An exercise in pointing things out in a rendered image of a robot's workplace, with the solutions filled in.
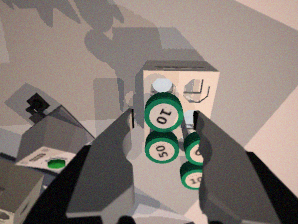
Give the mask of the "grey button box with label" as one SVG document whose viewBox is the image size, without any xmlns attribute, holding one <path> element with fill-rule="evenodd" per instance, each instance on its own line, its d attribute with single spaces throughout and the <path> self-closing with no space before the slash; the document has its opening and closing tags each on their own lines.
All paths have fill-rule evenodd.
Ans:
<svg viewBox="0 0 298 224">
<path fill-rule="evenodd" d="M 63 105 L 45 115 L 42 111 L 50 105 L 42 97 L 29 98 L 27 103 L 35 124 L 22 134 L 15 165 L 60 170 L 95 139 Z"/>
</svg>

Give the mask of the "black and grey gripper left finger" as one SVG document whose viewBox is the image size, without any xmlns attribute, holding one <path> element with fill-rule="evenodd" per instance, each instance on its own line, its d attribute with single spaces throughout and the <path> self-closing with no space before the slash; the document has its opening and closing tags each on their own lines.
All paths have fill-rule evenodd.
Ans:
<svg viewBox="0 0 298 224">
<path fill-rule="evenodd" d="M 134 110 L 84 145 L 48 185 L 23 224 L 117 224 L 134 206 Z"/>
</svg>

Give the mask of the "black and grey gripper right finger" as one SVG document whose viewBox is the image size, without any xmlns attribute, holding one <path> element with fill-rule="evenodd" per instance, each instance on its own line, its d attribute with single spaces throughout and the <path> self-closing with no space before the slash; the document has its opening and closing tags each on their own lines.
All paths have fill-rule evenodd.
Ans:
<svg viewBox="0 0 298 224">
<path fill-rule="evenodd" d="M 208 224 L 298 224 L 298 197 L 254 152 L 199 110 L 193 129 L 203 157 L 199 207 Z"/>
</svg>

